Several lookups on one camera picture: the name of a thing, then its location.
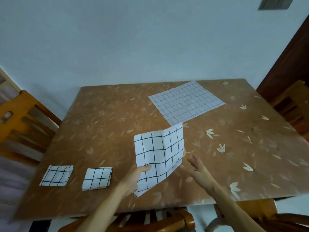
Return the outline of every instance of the forearm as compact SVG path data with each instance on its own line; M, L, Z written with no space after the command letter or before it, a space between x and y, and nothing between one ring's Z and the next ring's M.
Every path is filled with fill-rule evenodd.
M243 211L222 189L214 182L208 192L214 198L220 212L224 215L227 223L235 232L254 231L265 232L245 211Z
M118 184L99 207L78 227L76 232L105 231L109 226L110 220L115 214L124 193L124 187L121 184Z

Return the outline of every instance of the hand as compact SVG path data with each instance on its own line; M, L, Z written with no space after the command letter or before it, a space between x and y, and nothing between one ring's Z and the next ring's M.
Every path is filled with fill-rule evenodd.
M180 165L184 171L186 171L193 179L210 195L211 191L216 183L216 180L212 177L207 168L203 165L202 161L195 155L187 159L190 164L195 168L189 169L183 165Z
M121 185L124 189L124 196L131 194L137 187L137 181L141 177L142 172L146 172L151 169L152 165L146 165L141 167L132 166L127 175L120 181L119 185Z

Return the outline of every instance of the floor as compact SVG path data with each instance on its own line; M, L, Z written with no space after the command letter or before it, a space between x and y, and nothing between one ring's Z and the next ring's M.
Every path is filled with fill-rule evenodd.
M309 194L276 201L279 213L296 213L301 215L309 215ZM216 218L214 206L199 205L187 207L188 211L193 215L196 225L196 231L202 232L207 225ZM73 222L74 219L55 219L49 227L48 232L57 232L59 228ZM233 232L229 226L221 226L216 232Z

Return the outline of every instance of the wooden table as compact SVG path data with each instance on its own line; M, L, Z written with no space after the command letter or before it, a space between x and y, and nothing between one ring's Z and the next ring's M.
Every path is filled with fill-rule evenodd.
M186 158L199 156L235 200L309 192L308 143L244 79L198 81L226 105L183 124ZM133 136L170 125L148 96L185 82L93 86L80 89L22 199L15 219L89 214L135 163ZM206 131L213 129L210 138ZM225 152L217 150L225 144ZM49 165L74 165L65 187L39 183ZM112 166L107 189L82 191L87 168ZM119 212L213 203L181 169Z

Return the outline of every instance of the wooden door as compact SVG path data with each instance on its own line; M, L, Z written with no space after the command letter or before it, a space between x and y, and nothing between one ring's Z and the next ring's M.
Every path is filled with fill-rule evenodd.
M257 88L271 102L297 80L309 86L309 16Z

